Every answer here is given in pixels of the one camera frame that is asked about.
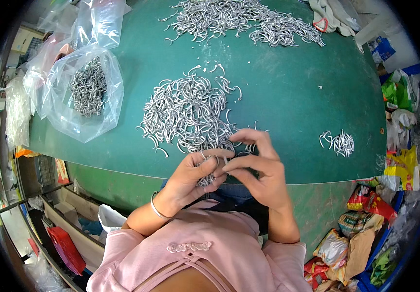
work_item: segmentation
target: hand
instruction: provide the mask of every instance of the hand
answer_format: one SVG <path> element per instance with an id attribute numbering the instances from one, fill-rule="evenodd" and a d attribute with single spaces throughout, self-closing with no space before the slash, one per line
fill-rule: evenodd
<path id="1" fill-rule="evenodd" d="M 275 211 L 284 212 L 292 208 L 285 183 L 285 169 L 280 157 L 273 149 L 270 136 L 267 132 L 253 129 L 242 129 L 230 137 L 232 142 L 256 144 L 259 155 L 247 155 L 231 160 L 221 170 L 228 172 L 243 183 L 252 196 L 262 205 Z M 244 168 L 259 171 L 259 179 Z"/>
<path id="2" fill-rule="evenodd" d="M 221 171 L 225 166 L 223 156 L 233 158 L 234 152 L 225 149 L 208 149 L 203 151 L 205 157 L 212 156 L 205 162 L 200 152 L 188 154 L 179 164 L 176 171 L 166 183 L 162 191 L 154 198 L 157 210 L 166 217 L 173 217 L 184 206 L 192 203 L 206 192 L 214 192 L 226 180 L 226 173 Z M 212 184 L 205 188 L 196 186 L 201 178 L 217 172 Z"/>

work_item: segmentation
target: red basket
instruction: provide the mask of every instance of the red basket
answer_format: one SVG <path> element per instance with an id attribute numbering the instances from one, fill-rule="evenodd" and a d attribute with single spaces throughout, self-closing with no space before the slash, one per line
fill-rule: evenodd
<path id="1" fill-rule="evenodd" d="M 64 231 L 61 227 L 48 227 L 46 229 L 58 254 L 61 256 L 62 261 L 71 271 L 81 276 L 82 271 L 85 269 L 87 264 L 85 264 L 82 256 L 75 248 L 72 239 L 70 239 L 69 233 Z"/>

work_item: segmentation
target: finger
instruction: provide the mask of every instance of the finger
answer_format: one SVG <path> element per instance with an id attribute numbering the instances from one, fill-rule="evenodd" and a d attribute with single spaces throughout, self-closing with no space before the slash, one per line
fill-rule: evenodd
<path id="1" fill-rule="evenodd" d="M 260 155 L 273 160 L 280 160 L 275 149 L 273 149 L 268 132 L 256 131 L 254 129 L 241 129 L 230 137 L 230 141 L 232 142 L 248 140 L 255 141 Z"/>
<path id="2" fill-rule="evenodd" d="M 237 168 L 229 172 L 230 175 L 237 178 L 251 193 L 255 193 L 260 188 L 261 183 L 247 169 Z"/>
<path id="3" fill-rule="evenodd" d="M 200 179 L 204 178 L 217 168 L 217 158 L 212 156 L 206 161 L 202 162 L 201 165 L 192 168 L 190 171 L 190 176 L 192 179 Z"/>
<path id="4" fill-rule="evenodd" d="M 205 191 L 201 186 L 196 186 L 193 190 L 190 191 L 189 195 L 194 198 L 194 201 L 200 198 L 205 194 Z"/>
<path id="5" fill-rule="evenodd" d="M 257 155 L 246 155 L 232 159 L 222 170 L 230 172 L 236 168 L 252 168 L 253 170 L 264 172 L 271 176 L 277 172 L 280 162 Z"/>
<path id="6" fill-rule="evenodd" d="M 190 157 L 194 165 L 202 163 L 205 159 L 203 158 L 208 156 L 218 156 L 223 158 L 223 156 L 226 156 L 227 158 L 233 158 L 234 152 L 226 149 L 208 149 L 204 150 L 202 152 L 194 152 L 190 153 L 186 156 L 186 158 Z"/>
<path id="7" fill-rule="evenodd" d="M 222 170 L 222 168 L 225 166 L 225 161 L 223 159 L 220 159 L 220 163 L 217 166 L 217 168 L 213 171 L 213 175 L 215 176 L 215 178 L 218 178 L 220 176 L 222 176 L 223 174 L 225 174 L 225 172 Z"/>
<path id="8" fill-rule="evenodd" d="M 228 175 L 225 173 L 224 175 L 215 178 L 215 180 L 212 182 L 212 184 L 207 185 L 205 188 L 203 188 L 203 190 L 205 192 L 214 192 L 216 190 L 218 190 L 218 188 L 221 186 L 221 184 L 223 184 L 226 180 L 226 178 L 228 177 Z"/>

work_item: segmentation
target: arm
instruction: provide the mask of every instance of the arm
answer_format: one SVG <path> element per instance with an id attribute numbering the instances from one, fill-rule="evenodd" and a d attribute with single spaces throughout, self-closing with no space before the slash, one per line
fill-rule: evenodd
<path id="1" fill-rule="evenodd" d="M 205 162 L 203 156 L 209 157 Z M 218 157 L 233 157 L 234 152 L 225 149 L 209 149 L 187 155 L 166 183 L 166 186 L 154 198 L 155 208 L 166 217 L 173 217 L 184 206 L 192 203 L 206 192 L 214 192 L 226 180 L 226 174 L 220 175 L 205 188 L 196 186 L 197 182 L 212 172 L 220 171 L 224 163 Z M 150 203 L 135 209 L 122 228 L 133 229 L 147 237 L 160 229 L 167 219 L 158 216 Z"/>
<path id="2" fill-rule="evenodd" d="M 243 129 L 230 137 L 233 142 L 256 144 L 259 155 L 247 155 L 231 160 L 215 175 L 228 172 L 243 183 L 252 196 L 268 207 L 268 238 L 279 243 L 296 243 L 299 229 L 293 216 L 293 205 L 286 190 L 285 169 L 273 149 L 267 132 Z M 255 178 L 245 168 L 259 172 Z"/>

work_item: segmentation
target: pile of metal parts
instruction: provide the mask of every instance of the pile of metal parts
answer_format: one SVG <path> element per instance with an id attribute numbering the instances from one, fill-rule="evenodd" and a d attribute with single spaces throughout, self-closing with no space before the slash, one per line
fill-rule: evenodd
<path id="1" fill-rule="evenodd" d="M 321 47 L 325 45 L 322 33 L 315 27 L 305 23 L 301 18 L 294 18 L 291 14 L 281 13 L 268 9 L 258 0 L 200 0 L 181 1 L 171 8 L 182 8 L 176 13 L 159 21 L 167 21 L 176 16 L 176 22 L 168 25 L 172 27 L 177 37 L 170 40 L 170 45 L 181 35 L 188 32 L 194 35 L 193 41 L 197 43 L 208 41 L 211 38 L 225 36 L 228 29 L 236 29 L 236 37 L 242 32 L 255 27 L 255 31 L 249 33 L 249 37 L 257 45 L 257 42 L 269 43 L 276 47 L 297 47 L 293 33 L 296 33 L 306 43 L 317 43 Z M 258 21 L 258 24 L 249 24 L 249 21 Z"/>
<path id="2" fill-rule="evenodd" d="M 168 153 L 159 147 L 160 142 L 172 143 L 174 138 L 182 153 L 212 148 L 235 151 L 234 148 L 241 145 L 229 141 L 229 137 L 239 130 L 228 120 L 230 109 L 225 113 L 226 122 L 220 119 L 226 108 L 226 95 L 236 91 L 239 93 L 237 99 L 241 100 L 241 88 L 230 87 L 225 69 L 218 62 L 217 68 L 223 72 L 222 76 L 215 78 L 219 88 L 212 87 L 207 78 L 197 76 L 195 70 L 200 68 L 200 65 L 193 67 L 178 80 L 162 80 L 154 88 L 150 101 L 145 103 L 144 119 L 136 129 L 143 130 L 143 137 L 153 141 L 155 152 L 159 149 L 168 157 Z M 254 149 L 255 145 L 248 145 L 240 154 L 252 153 Z M 210 175 L 199 184 L 205 186 L 213 180 Z"/>
<path id="3" fill-rule="evenodd" d="M 73 108 L 81 115 L 90 118 L 102 113 L 103 96 L 106 93 L 106 77 L 101 67 L 100 56 L 95 57 L 75 72 L 70 83 Z"/>
<path id="4" fill-rule="evenodd" d="M 322 148 L 325 148 L 322 144 L 322 139 L 324 139 L 330 143 L 329 150 L 333 147 L 333 151 L 337 153 L 337 156 L 342 155 L 343 157 L 349 157 L 349 155 L 353 153 L 354 141 L 351 135 L 345 133 L 343 129 L 341 130 L 341 134 L 336 137 L 328 136 L 329 134 L 330 131 L 326 131 L 319 136 L 319 142 Z"/>

